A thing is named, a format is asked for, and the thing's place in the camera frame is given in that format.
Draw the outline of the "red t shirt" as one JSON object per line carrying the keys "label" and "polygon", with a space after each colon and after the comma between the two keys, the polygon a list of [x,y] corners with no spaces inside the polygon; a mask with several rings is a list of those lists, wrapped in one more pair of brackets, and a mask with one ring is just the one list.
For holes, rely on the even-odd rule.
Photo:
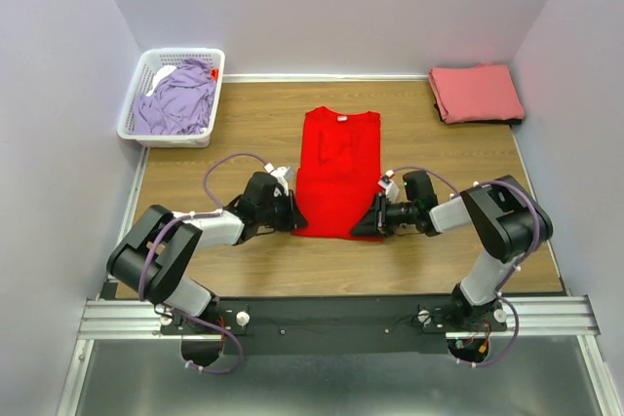
{"label": "red t shirt", "polygon": [[307,225],[296,236],[353,240],[381,177],[381,117],[325,106],[305,114],[294,197]]}

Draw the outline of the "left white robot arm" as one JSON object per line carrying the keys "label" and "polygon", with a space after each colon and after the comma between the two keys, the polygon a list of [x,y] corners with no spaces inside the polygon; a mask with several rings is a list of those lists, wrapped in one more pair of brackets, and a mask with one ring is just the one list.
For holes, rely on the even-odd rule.
{"label": "left white robot arm", "polygon": [[307,225],[291,190],[246,192],[209,212],[175,212],[153,205],[114,248],[106,271],[141,301],[177,311],[196,333],[214,325],[224,329],[216,314],[216,294],[186,275],[194,253],[241,245],[262,228],[289,233]]}

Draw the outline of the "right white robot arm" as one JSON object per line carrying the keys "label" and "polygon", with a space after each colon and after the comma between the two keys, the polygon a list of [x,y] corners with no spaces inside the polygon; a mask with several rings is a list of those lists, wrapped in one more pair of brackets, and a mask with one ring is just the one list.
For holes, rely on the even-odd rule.
{"label": "right white robot arm", "polygon": [[417,314],[423,325],[435,323],[442,330],[468,330],[494,314],[504,286],[521,264],[553,235],[549,215],[510,176],[477,183],[438,201],[430,174],[413,170],[403,175],[407,199],[396,200],[398,187],[389,171],[379,180],[381,191],[351,229],[356,238],[387,238],[401,227],[436,237],[471,225],[482,245],[470,273],[454,288],[448,301],[436,311],[431,306]]}

